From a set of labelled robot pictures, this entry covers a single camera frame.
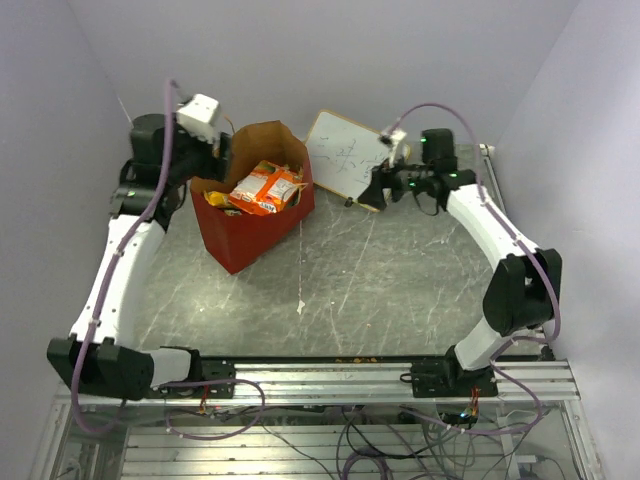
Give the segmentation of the yellow snack bar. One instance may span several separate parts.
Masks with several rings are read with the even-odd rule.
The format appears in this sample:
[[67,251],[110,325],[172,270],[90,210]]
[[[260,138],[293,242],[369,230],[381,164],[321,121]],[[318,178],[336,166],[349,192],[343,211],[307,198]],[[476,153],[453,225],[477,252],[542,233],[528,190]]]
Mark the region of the yellow snack bar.
[[204,199],[214,208],[232,208],[233,204],[229,200],[229,195],[223,192],[208,191],[203,193]]

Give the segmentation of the colourful candy bag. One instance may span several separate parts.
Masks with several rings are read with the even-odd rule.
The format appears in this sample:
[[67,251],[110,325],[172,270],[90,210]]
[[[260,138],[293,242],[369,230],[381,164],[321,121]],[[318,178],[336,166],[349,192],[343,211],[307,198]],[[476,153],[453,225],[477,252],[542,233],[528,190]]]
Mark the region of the colourful candy bag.
[[303,171],[261,161],[229,194],[229,202],[258,216],[280,213],[293,205],[307,183]]

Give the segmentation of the red brown paper bag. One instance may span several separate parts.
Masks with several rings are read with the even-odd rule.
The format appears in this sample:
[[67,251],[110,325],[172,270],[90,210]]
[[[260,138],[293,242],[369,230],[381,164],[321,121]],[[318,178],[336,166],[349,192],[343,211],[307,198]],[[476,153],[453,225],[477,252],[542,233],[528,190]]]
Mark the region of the red brown paper bag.
[[[315,207],[313,178],[306,146],[280,121],[246,125],[231,141],[232,165],[223,183],[199,177],[190,191],[206,250],[231,274],[253,263],[296,227]],[[292,203],[264,216],[243,212],[228,215],[212,206],[208,192],[229,194],[259,165],[268,161],[301,175]]]

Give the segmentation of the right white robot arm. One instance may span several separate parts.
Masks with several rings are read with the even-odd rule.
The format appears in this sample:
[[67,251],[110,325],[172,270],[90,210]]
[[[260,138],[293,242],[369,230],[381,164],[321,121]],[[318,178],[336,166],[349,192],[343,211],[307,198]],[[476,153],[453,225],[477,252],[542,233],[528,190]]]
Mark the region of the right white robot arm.
[[461,170],[454,136],[448,129],[422,133],[422,157],[409,164],[402,154],[406,134],[384,132],[379,141],[389,150],[373,167],[370,183],[358,201],[384,210],[388,201],[406,193],[434,199],[437,211],[448,213],[471,235],[487,258],[493,275],[482,301],[482,317],[449,354],[440,373],[450,394],[465,394],[476,383],[475,371],[490,366],[526,331],[558,322],[562,259],[554,249],[541,249],[527,239],[499,210],[478,174]]

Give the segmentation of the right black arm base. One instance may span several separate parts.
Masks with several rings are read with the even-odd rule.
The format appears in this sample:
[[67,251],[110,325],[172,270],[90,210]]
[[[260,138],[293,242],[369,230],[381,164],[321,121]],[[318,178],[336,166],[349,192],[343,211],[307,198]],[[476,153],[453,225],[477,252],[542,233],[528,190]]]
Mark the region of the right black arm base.
[[411,364],[400,381],[411,386],[415,398],[496,397],[498,388],[490,367],[463,370],[455,358],[426,357]]

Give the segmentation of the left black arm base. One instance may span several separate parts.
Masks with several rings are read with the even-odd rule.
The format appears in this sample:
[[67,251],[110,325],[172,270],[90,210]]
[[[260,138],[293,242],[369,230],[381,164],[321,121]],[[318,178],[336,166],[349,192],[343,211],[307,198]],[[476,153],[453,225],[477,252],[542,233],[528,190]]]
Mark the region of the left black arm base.
[[178,387],[161,386],[148,391],[152,399],[207,400],[231,399],[235,385],[229,379],[236,377],[236,368],[226,360],[203,360],[199,376],[179,381]]

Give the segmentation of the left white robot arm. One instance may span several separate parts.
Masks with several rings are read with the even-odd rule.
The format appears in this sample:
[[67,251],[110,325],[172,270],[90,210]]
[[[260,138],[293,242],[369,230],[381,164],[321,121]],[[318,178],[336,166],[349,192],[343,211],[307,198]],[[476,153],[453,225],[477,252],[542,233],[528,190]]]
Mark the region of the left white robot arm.
[[141,400],[166,384],[182,397],[203,387],[195,349],[133,347],[133,322],[151,264],[181,188],[194,177],[227,178],[231,138],[218,133],[215,113],[146,114],[134,119],[131,158],[110,202],[108,238],[85,306],[65,338],[54,338],[47,359],[73,396]]

